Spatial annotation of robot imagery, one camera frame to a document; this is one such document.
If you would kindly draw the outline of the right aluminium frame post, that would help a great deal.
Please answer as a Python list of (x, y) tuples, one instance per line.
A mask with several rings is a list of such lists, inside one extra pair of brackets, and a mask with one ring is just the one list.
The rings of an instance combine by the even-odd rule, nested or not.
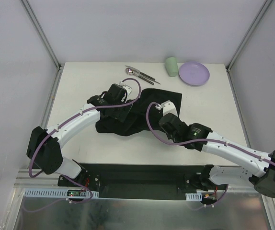
[(235, 53), (233, 54), (230, 62), (226, 66), (226, 71), (229, 73), (232, 69), (232, 67), (235, 65), (236, 61), (240, 57), (241, 53), (247, 46), (249, 40), (252, 38), (255, 30), (263, 20), (266, 13), (269, 11), (270, 7), (273, 5), (274, 0), (265, 0), (261, 6), (261, 8), (258, 10), (256, 16), (254, 17), (252, 23), (250, 24), (248, 30), (246, 31), (244, 37), (241, 39), (237, 49), (235, 50)]

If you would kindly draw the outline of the aluminium rail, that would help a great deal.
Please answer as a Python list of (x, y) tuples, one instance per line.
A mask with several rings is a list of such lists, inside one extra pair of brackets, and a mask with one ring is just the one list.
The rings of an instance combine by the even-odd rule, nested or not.
[(53, 173), (50, 175), (45, 174), (44, 172), (38, 175), (35, 178), (29, 176), (28, 169), (20, 169), (18, 171), (14, 186), (15, 187), (40, 187), (40, 186), (48, 186), (53, 187), (57, 186), (59, 179), (59, 174)]

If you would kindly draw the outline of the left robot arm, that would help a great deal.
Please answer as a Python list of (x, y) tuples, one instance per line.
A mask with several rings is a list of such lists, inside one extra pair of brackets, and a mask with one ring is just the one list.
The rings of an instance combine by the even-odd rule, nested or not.
[(132, 88), (128, 85), (114, 83), (108, 91), (90, 97), (82, 108), (58, 124), (47, 129), (39, 126), (34, 128), (27, 148), (27, 157), (31, 159), (41, 141), (45, 139), (37, 152), (34, 164), (45, 174), (62, 174), (69, 177), (74, 186), (83, 185), (86, 175), (82, 172), (82, 167), (74, 160), (63, 157), (61, 149), (76, 134), (87, 126), (94, 125), (101, 118), (110, 116), (120, 120), (121, 113), (128, 112), (132, 105), (111, 109), (97, 107), (125, 104), (131, 92)]

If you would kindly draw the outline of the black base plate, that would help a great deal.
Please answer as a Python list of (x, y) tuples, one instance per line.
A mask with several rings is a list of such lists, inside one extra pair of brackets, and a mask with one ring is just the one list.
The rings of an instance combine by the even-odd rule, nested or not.
[(77, 179), (100, 198), (185, 200), (198, 190), (224, 190), (227, 185), (209, 181), (206, 165), (82, 164)]

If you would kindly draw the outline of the left aluminium frame post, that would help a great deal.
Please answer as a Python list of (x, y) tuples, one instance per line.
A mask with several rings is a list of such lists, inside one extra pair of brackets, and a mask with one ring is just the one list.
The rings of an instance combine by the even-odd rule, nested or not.
[(46, 49), (50, 59), (54, 63), (54, 66), (57, 68), (57, 70), (60, 70), (62, 65), (59, 62), (30, 2), (28, 0), (20, 0), (20, 3), (22, 4), (26, 14), (28, 15), (28, 17), (29, 17), (34, 29), (36, 30), (36, 33), (38, 34), (44, 48)]

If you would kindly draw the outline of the green cup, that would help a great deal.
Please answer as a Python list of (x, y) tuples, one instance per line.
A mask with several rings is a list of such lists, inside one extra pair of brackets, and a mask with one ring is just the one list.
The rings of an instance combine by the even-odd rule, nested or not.
[(178, 74), (178, 63), (175, 57), (169, 57), (165, 60), (165, 68), (170, 77), (175, 77)]

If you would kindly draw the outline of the black handled knife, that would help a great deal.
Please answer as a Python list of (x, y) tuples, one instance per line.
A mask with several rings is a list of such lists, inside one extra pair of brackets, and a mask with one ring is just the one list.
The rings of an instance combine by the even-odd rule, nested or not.
[(153, 77), (147, 75), (146, 73), (141, 72), (140, 70), (138, 70), (138, 69), (136, 69), (136, 68), (134, 68), (134, 67), (131, 67), (131, 66), (128, 66), (128, 65), (125, 65), (125, 66), (126, 66), (127, 68), (132, 69), (133, 71), (137, 72), (138, 74), (143, 75), (144, 77), (147, 77), (147, 78), (151, 79), (152, 81), (155, 81), (155, 78), (153, 78)]

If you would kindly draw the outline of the purple plate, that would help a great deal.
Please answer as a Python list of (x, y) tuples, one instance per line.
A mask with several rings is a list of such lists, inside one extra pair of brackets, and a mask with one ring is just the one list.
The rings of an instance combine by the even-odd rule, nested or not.
[(201, 86), (208, 82), (210, 72), (208, 68), (199, 62), (186, 62), (179, 67), (180, 79), (191, 86)]

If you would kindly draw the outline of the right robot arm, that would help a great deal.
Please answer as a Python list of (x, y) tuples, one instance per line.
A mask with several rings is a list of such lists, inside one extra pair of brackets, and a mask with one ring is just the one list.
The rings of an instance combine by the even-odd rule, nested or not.
[(250, 149), (202, 124), (187, 125), (171, 113), (160, 119), (159, 126), (173, 143), (220, 156), (237, 165), (205, 167), (206, 173), (199, 178), (204, 189), (211, 189), (216, 184), (250, 185), (260, 194), (275, 198), (275, 150), (267, 153)]

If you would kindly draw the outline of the metal spoon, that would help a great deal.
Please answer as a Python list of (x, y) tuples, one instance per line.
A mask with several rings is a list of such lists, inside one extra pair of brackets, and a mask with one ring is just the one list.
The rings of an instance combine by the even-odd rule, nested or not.
[(125, 71), (126, 71), (126, 73), (127, 73), (128, 75), (136, 76), (136, 77), (142, 79), (143, 81), (146, 81), (147, 83), (149, 83), (149, 84), (151, 84), (151, 85), (154, 85), (154, 83), (160, 84), (159, 82), (157, 82), (157, 81), (155, 81), (155, 80), (151, 80), (149, 77), (145, 77), (145, 76), (143, 76), (143, 75), (141, 75), (141, 74), (139, 74), (139, 73), (133, 71), (133, 70), (130, 69), (130, 68), (126, 68)]

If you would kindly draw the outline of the aluminium frame post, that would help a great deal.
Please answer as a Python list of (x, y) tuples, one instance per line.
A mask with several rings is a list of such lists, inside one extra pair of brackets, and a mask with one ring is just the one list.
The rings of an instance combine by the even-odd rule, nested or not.
[(57, 70), (60, 70), (62, 65), (59, 62), (30, 2), (28, 0), (20, 0), (20, 3), (22, 4), (26, 14), (28, 15), (28, 17), (29, 17), (34, 29), (36, 30), (36, 33), (38, 34), (44, 48), (46, 49), (50, 59), (54, 63), (54, 66), (57, 68)]
[(258, 10), (256, 16), (254, 17), (252, 23), (250, 24), (248, 30), (246, 31), (244, 37), (241, 39), (237, 49), (235, 50), (235, 53), (233, 54), (230, 62), (226, 66), (226, 71), (229, 73), (232, 69), (232, 67), (235, 65), (236, 61), (240, 57), (241, 53), (247, 46), (249, 40), (252, 38), (255, 30), (263, 20), (266, 13), (269, 11), (270, 7), (273, 5), (274, 0), (265, 0), (261, 6), (261, 8)]

